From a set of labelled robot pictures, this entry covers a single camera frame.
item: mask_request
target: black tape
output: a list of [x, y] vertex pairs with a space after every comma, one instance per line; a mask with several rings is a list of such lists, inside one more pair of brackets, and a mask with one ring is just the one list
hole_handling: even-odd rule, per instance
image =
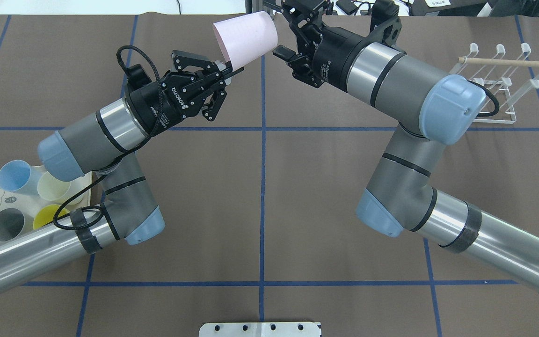
[[460, 231], [459, 235], [456, 237], [454, 241], [449, 243], [448, 245], [441, 246], [442, 248], [446, 248], [450, 252], [454, 253], [460, 253], [464, 252], [467, 248], [469, 248], [475, 239], [477, 239], [477, 235], [480, 232], [481, 228], [481, 209], [477, 208], [476, 206], [466, 203], [467, 204], [467, 220], [465, 221], [465, 226]]
[[101, 211], [103, 211], [103, 215], [107, 220], [107, 226], [109, 226], [111, 233], [114, 235], [114, 239], [116, 239], [116, 241], [120, 240], [120, 235], [118, 235], [116, 226], [114, 226], [114, 222], [111, 220], [111, 216], [109, 216], [109, 212], [107, 211], [107, 207], [105, 207], [105, 203], [101, 203], [99, 205], [101, 206]]
[[432, 175], [432, 173], [430, 171], [426, 170], [425, 168], [423, 168], [421, 166], [418, 166], [418, 165], [415, 165], [412, 162], [404, 160], [404, 159], [402, 159], [400, 157], [397, 157], [395, 155], [387, 154], [387, 153], [384, 152], [384, 154], [382, 155], [382, 158], [386, 158], [386, 159], [395, 161], [395, 162], [399, 163], [400, 165], [406, 166], [406, 167], [408, 167], [409, 169], [411, 169], [413, 171], [417, 171], [417, 172], [421, 173], [422, 175], [424, 175], [424, 176], [426, 176], [428, 178], [430, 177], [430, 175]]
[[132, 179], [131, 181], [128, 181], [128, 182], [124, 182], [118, 186], [115, 186], [115, 187], [112, 187], [110, 188], [109, 190], [105, 190], [105, 195], [106, 196], [109, 196], [109, 194], [112, 194], [113, 192], [118, 192], [118, 190], [121, 190], [122, 188], [126, 188], [130, 185], [134, 185], [136, 184], [137, 182], [141, 182], [141, 181], [145, 181], [147, 180], [145, 177], [139, 177], [137, 179]]
[[430, 201], [430, 206], [428, 207], [428, 211], [423, 216], [423, 219], [411, 230], [411, 232], [417, 232], [420, 230], [423, 225], [425, 225], [426, 222], [428, 222], [428, 219], [430, 219], [430, 216], [432, 216], [432, 211], [434, 211], [434, 207], [436, 207], [436, 200], [438, 199], [438, 190], [436, 188], [432, 187], [432, 201]]
[[391, 68], [394, 66], [394, 64], [402, 58], [402, 56], [405, 56], [404, 54], [398, 54], [390, 60], [386, 66], [384, 67], [384, 70], [380, 73], [378, 76], [378, 79], [376, 81], [376, 85], [374, 85], [374, 89], [371, 91], [371, 97], [370, 97], [370, 105], [372, 107], [376, 107], [376, 97], [378, 96], [378, 91], [380, 90], [380, 86], [384, 79], [386, 78], [386, 75], [388, 75], [388, 72], [391, 70]]
[[[85, 226], [87, 224], [82, 209], [72, 211], [70, 213], [70, 221], [72, 221], [72, 225], [74, 227]], [[97, 238], [94, 237], [93, 233], [90, 232], [90, 228], [84, 228], [75, 232], [76, 236], [80, 240], [81, 245], [88, 254], [94, 254], [102, 250]]]
[[105, 123], [103, 123], [103, 119], [101, 118], [101, 111], [97, 111], [95, 113], [95, 117], [97, 119], [97, 122], [99, 123], [99, 127], [101, 128], [101, 131], [103, 132], [103, 134], [105, 134], [105, 136], [107, 137], [107, 140], [109, 140], [109, 142], [116, 148], [118, 149], [118, 151], [122, 152], [122, 153], [126, 153], [128, 152], [128, 150], [126, 150], [124, 147], [121, 147], [120, 143], [118, 143], [116, 141], [116, 139], [114, 138], [114, 136], [111, 135], [111, 133], [109, 132], [109, 130], [107, 130], [107, 126], [105, 126]]

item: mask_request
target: robotic arm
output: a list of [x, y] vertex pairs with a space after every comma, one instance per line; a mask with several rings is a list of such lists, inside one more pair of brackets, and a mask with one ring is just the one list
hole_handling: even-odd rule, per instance
[[485, 104], [485, 90], [396, 47], [397, 17], [362, 37], [321, 22], [326, 8], [324, 0], [282, 0], [298, 51], [279, 45], [274, 55], [295, 79], [315, 88], [327, 81], [399, 122], [357, 217], [391, 237], [416, 232], [539, 292], [538, 237], [428, 185], [444, 148], [460, 139]]
[[226, 85], [243, 70], [184, 51], [173, 51], [172, 60], [173, 68], [151, 81], [140, 64], [126, 68], [118, 56], [128, 79], [124, 97], [39, 143], [39, 158], [54, 177], [72, 181], [95, 171], [106, 200], [0, 245], [0, 293], [120, 239], [135, 245], [163, 230], [133, 152], [187, 117], [214, 121]]

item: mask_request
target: brown table surface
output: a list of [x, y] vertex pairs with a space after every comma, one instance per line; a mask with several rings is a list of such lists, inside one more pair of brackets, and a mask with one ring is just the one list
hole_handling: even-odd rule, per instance
[[[39, 141], [120, 98], [121, 45], [161, 71], [172, 49], [222, 59], [211, 23], [226, 18], [0, 16], [0, 168], [40, 164]], [[370, 23], [325, 21], [364, 35]], [[525, 41], [539, 60], [539, 19], [402, 23], [398, 45], [445, 70], [471, 42], [483, 57], [502, 43], [515, 58]], [[276, 25], [294, 47], [282, 17]], [[144, 63], [133, 53], [135, 62]], [[528, 78], [522, 68], [513, 81]], [[294, 81], [271, 53], [227, 93], [215, 122], [188, 119], [139, 151], [165, 231], [0, 295], [0, 336], [196, 337], [204, 322], [259, 320], [321, 322], [331, 337], [539, 336], [537, 292], [411, 232], [391, 239], [357, 220], [393, 119]], [[539, 93], [516, 111], [513, 125], [473, 124], [431, 182], [539, 236]]]

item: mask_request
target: robotiq logo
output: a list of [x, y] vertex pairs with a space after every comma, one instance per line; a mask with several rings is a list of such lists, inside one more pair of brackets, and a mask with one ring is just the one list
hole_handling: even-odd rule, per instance
[[174, 96], [176, 96], [176, 99], [178, 100], [178, 103], [180, 103], [180, 105], [182, 105], [182, 110], [188, 108], [188, 105], [184, 104], [184, 101], [182, 100], [182, 98], [178, 94], [178, 91], [176, 90], [176, 87], [172, 88], [172, 92], [174, 93]]

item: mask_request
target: blue cup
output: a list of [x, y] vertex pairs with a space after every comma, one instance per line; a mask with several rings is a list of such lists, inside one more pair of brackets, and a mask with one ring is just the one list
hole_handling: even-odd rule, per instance
[[36, 185], [42, 175], [24, 160], [12, 160], [0, 170], [0, 187], [9, 192], [36, 196]]

